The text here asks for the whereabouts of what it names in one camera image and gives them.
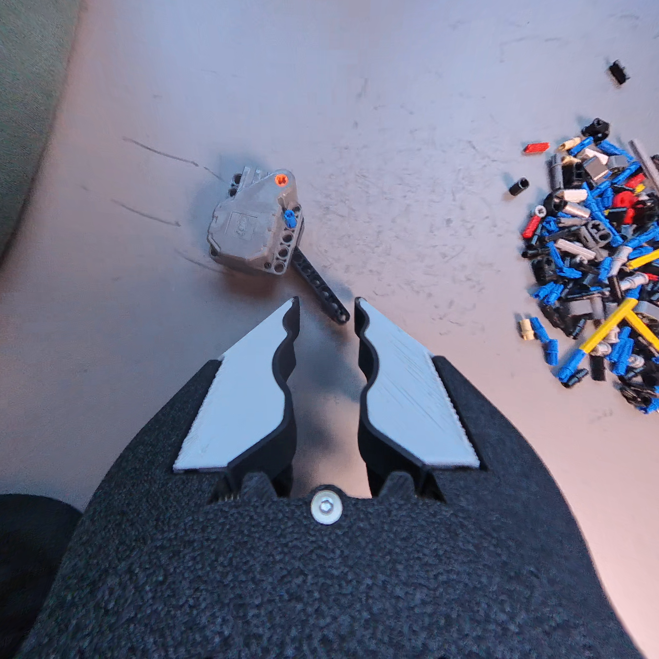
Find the grey desk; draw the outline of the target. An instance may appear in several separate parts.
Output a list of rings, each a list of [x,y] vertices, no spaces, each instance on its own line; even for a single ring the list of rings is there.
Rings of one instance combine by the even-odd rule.
[[[297,178],[302,251],[447,357],[519,429],[658,657],[658,416],[566,391],[515,331],[545,159],[594,117],[658,152],[657,1],[83,1],[1,267],[1,493],[79,509],[205,361],[299,295],[293,496],[369,496],[352,324],[295,273],[226,270],[211,213],[253,164]]]

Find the pile of small building bricks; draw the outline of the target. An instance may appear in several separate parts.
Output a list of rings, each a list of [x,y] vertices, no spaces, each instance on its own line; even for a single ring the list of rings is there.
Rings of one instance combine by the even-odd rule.
[[[532,153],[549,156],[549,193],[521,231],[521,258],[541,315],[580,345],[560,357],[538,317],[521,317],[518,333],[540,342],[565,389],[613,375],[628,404],[657,414],[658,155],[615,144],[599,117],[554,149],[527,144]]]

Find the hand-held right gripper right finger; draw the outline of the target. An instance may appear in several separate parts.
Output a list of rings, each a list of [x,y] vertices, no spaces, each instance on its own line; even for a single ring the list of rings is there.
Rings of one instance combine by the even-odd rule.
[[[442,497],[436,471],[477,471],[482,461],[433,352],[363,297],[355,299],[355,333],[366,378],[358,449],[372,496],[393,473],[404,473],[417,496]]]

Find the person's torso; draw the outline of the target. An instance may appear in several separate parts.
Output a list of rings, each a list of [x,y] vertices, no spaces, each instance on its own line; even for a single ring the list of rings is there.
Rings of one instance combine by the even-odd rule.
[[[1,257],[28,204],[65,87],[81,1],[1,2]]]

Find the black beam brick assembly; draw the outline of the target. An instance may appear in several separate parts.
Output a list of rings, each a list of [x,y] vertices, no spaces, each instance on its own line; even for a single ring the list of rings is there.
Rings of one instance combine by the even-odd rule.
[[[292,252],[291,264],[309,286],[325,315],[338,325],[346,325],[350,313],[298,246]]]

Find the grey motor block assembly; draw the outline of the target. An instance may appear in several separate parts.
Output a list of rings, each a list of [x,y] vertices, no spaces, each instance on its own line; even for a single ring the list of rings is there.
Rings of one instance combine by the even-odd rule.
[[[292,172],[246,166],[213,211],[207,234],[210,258],[246,273],[283,276],[303,231]]]

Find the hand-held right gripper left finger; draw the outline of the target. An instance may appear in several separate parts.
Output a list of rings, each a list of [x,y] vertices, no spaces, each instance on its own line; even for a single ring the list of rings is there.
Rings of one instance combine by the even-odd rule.
[[[248,473],[262,472],[278,495],[290,493],[297,427],[287,380],[299,330],[293,297],[220,356],[175,474],[221,473],[225,490],[237,492]]]

